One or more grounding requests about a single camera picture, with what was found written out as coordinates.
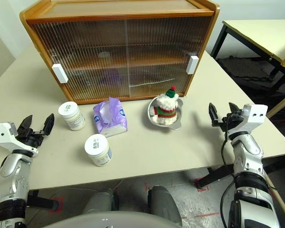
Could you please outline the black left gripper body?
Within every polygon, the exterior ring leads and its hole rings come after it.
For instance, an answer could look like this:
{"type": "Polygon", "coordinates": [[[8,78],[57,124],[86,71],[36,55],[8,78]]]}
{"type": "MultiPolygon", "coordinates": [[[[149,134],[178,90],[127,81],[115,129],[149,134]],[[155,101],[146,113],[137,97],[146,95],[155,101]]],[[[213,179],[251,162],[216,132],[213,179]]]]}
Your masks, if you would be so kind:
{"type": "Polygon", "coordinates": [[[17,132],[18,135],[16,136],[16,139],[18,141],[34,148],[41,146],[44,136],[46,135],[44,130],[33,131],[31,128],[19,127],[17,132]]]}

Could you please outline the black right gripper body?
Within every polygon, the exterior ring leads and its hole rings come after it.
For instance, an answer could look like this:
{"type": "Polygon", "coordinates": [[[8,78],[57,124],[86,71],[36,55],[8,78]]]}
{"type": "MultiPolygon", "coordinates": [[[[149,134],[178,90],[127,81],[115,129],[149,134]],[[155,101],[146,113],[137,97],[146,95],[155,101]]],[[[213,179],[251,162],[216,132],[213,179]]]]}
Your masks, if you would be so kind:
{"type": "Polygon", "coordinates": [[[222,118],[221,122],[218,122],[219,126],[213,126],[213,127],[220,127],[222,132],[225,133],[225,140],[228,140],[229,139],[228,131],[237,127],[243,121],[244,118],[238,114],[227,114],[226,117],[222,118]]]}

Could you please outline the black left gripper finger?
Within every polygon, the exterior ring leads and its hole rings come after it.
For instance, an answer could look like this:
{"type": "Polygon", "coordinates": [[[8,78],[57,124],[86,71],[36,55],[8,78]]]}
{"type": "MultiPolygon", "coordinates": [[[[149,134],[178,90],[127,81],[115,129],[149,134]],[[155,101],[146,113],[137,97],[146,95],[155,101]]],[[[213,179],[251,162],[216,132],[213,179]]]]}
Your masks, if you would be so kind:
{"type": "Polygon", "coordinates": [[[20,124],[20,129],[21,130],[26,130],[29,129],[32,123],[32,117],[33,115],[27,116],[20,124]]]}
{"type": "Polygon", "coordinates": [[[44,123],[44,127],[43,127],[44,135],[50,135],[52,128],[54,126],[54,122],[55,122],[54,114],[50,114],[46,118],[45,123],[44,123]]]}

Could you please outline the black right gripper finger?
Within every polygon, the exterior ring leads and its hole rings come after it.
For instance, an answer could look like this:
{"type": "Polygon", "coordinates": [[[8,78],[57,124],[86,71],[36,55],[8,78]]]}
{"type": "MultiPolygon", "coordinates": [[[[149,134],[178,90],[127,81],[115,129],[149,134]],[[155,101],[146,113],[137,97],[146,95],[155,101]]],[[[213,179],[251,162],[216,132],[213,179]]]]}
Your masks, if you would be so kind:
{"type": "Polygon", "coordinates": [[[241,115],[241,109],[236,104],[229,102],[229,107],[232,114],[241,115]]]}
{"type": "Polygon", "coordinates": [[[211,118],[211,125],[219,126],[217,110],[216,110],[216,107],[212,103],[209,103],[209,116],[211,118]]]}

